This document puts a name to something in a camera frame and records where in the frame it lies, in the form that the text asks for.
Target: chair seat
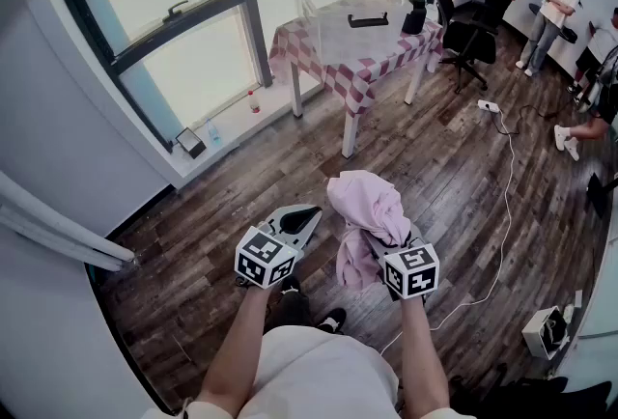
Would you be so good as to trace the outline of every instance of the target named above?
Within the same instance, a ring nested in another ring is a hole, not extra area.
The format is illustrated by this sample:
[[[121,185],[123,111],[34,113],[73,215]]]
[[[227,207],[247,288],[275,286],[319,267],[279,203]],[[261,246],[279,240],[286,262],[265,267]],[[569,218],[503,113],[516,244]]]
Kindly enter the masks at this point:
[[[457,53],[462,53],[477,28],[454,20],[448,25],[442,44]],[[470,59],[477,59],[486,64],[495,62],[495,38],[490,33],[479,32],[468,51]]]

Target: black and white pattern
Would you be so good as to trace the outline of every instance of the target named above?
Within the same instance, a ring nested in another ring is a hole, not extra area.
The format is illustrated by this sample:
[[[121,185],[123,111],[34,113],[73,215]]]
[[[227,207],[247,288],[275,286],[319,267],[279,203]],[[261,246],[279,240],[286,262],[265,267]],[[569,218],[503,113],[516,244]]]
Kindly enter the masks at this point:
[[[434,262],[430,254],[427,252],[427,249],[424,247],[410,249],[409,251],[400,253],[399,256],[404,262],[406,269],[415,269]]]
[[[391,266],[389,263],[386,264],[386,283],[393,289],[395,292],[403,295],[404,293],[404,275],[402,275],[399,270]]]
[[[288,261],[283,262],[281,265],[272,269],[272,273],[270,274],[270,282],[269,285],[272,285],[282,278],[287,277],[292,271],[292,263],[294,262],[294,258],[290,258]]]
[[[262,285],[264,283],[266,269],[243,254],[239,254],[239,265],[237,272],[258,285]]]
[[[426,271],[411,273],[407,276],[407,294],[414,295],[415,293],[424,292],[434,286],[435,282],[435,267]]]
[[[274,259],[282,247],[283,244],[266,237],[264,234],[258,233],[244,244],[242,250],[268,264]]]

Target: white table leg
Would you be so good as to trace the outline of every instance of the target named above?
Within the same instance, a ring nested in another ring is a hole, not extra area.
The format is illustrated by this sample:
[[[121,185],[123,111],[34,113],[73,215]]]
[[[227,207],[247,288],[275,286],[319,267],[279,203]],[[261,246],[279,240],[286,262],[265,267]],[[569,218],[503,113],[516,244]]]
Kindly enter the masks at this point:
[[[292,66],[292,112],[295,117],[302,117],[302,100],[300,99],[300,81],[298,80],[298,66],[290,63]]]
[[[360,115],[356,114],[352,117],[348,111],[346,111],[346,127],[344,128],[344,146],[341,150],[341,154],[345,158],[350,158],[354,153],[354,142],[356,141],[356,131],[358,130],[358,121]]]
[[[423,80],[423,75],[425,74],[425,67],[427,66],[427,62],[429,61],[429,57],[432,54],[431,51],[427,51],[423,55],[421,55],[416,62],[414,63],[414,71],[412,72],[412,80],[407,87],[406,98],[404,101],[408,104],[412,104],[412,100],[418,91],[418,88],[421,85],[421,81]]]

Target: white cable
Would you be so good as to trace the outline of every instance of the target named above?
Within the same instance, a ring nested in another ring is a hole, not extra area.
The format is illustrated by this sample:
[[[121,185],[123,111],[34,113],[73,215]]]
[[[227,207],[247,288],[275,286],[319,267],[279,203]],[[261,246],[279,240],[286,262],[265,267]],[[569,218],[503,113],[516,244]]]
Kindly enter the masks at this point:
[[[437,330],[439,330],[442,327],[442,325],[451,316],[453,316],[455,313],[457,313],[457,311],[459,311],[461,308],[466,307],[466,306],[475,306],[476,304],[481,304],[482,302],[485,302],[487,299],[489,299],[490,295],[492,295],[493,288],[495,287],[495,284],[498,282],[498,279],[500,278],[500,272],[502,271],[502,264],[504,262],[504,242],[506,241],[507,236],[509,236],[509,231],[511,230],[511,224],[513,223],[513,217],[511,216],[511,209],[509,208],[509,199],[507,197],[507,193],[509,191],[509,186],[511,185],[511,180],[513,179],[513,164],[515,162],[515,152],[513,151],[513,139],[511,137],[511,133],[508,131],[508,129],[504,125],[504,114],[502,113],[502,110],[500,110],[500,123],[502,124],[502,128],[504,129],[504,131],[509,136],[509,146],[511,147],[511,156],[512,157],[511,157],[511,174],[509,175],[509,180],[506,183],[506,187],[504,189],[504,202],[506,203],[506,211],[507,211],[507,213],[509,215],[509,227],[506,229],[506,233],[504,234],[504,239],[502,239],[502,243],[500,244],[500,266],[498,267],[498,272],[495,275],[495,280],[493,280],[492,287],[490,288],[490,291],[488,292],[488,294],[484,298],[482,298],[481,300],[477,300],[475,302],[464,302],[464,303],[460,304],[453,311],[451,311],[451,313],[446,318],[444,318],[444,320],[442,320],[442,323],[440,323],[435,328],[430,328],[430,331],[437,331]],[[391,340],[388,343],[388,345],[382,350],[382,352],[379,353],[379,355],[383,355],[390,346],[392,346],[395,342],[397,342],[397,339],[402,336],[402,333],[403,332],[400,331],[399,335],[397,335],[393,340]]]

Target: extension cord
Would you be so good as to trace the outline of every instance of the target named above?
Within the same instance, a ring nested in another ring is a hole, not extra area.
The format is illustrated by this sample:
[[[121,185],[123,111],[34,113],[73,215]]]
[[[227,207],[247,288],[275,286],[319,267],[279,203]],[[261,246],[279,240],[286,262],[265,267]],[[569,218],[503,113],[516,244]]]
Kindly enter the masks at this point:
[[[482,110],[489,110],[490,112],[493,111],[490,106],[482,107],[481,102],[483,102],[483,104],[487,103],[488,105],[495,105],[495,108],[497,108],[497,105],[495,103],[491,103],[489,101],[482,101],[481,99],[479,99],[479,108],[481,108]],[[507,196],[507,192],[509,191],[509,186],[511,185],[511,180],[513,179],[513,164],[515,163],[515,151],[513,151],[513,139],[511,138],[511,134],[509,133],[506,126],[504,125],[504,114],[499,108],[498,108],[498,112],[500,114],[500,122],[502,123],[502,128],[509,136],[509,146],[511,148],[511,156],[512,156],[511,157],[511,173],[509,175],[509,180],[506,183],[506,187],[504,188],[504,202],[506,203],[506,211],[509,215],[509,226],[506,229],[506,233],[504,234],[504,238],[502,239],[502,243],[500,244],[500,265],[498,267],[497,273],[495,274],[495,280],[493,280],[492,286],[490,287],[490,291],[484,298],[477,300],[475,302],[464,302],[460,304],[453,311],[451,311],[451,313],[449,313],[449,315],[446,318],[444,318],[444,320],[442,320],[442,322],[438,326],[436,326],[435,328],[430,328],[430,331],[439,330],[442,327],[442,325],[445,324],[446,321],[451,316],[453,316],[455,313],[457,313],[461,308],[467,307],[467,306],[475,306],[477,304],[482,304],[487,299],[489,299],[490,295],[492,295],[495,284],[498,282],[498,279],[500,278],[500,273],[502,271],[502,264],[504,263],[504,242],[506,242],[506,238],[507,236],[509,236],[509,232],[511,231],[511,225],[513,224],[513,217],[511,216],[511,209],[509,208],[509,199]],[[402,336],[402,333],[403,331],[400,331],[399,335],[397,335],[393,340],[391,340],[389,344],[382,350],[382,352],[379,353],[379,355],[383,355],[390,346],[392,346],[395,342],[397,342],[397,339]]]

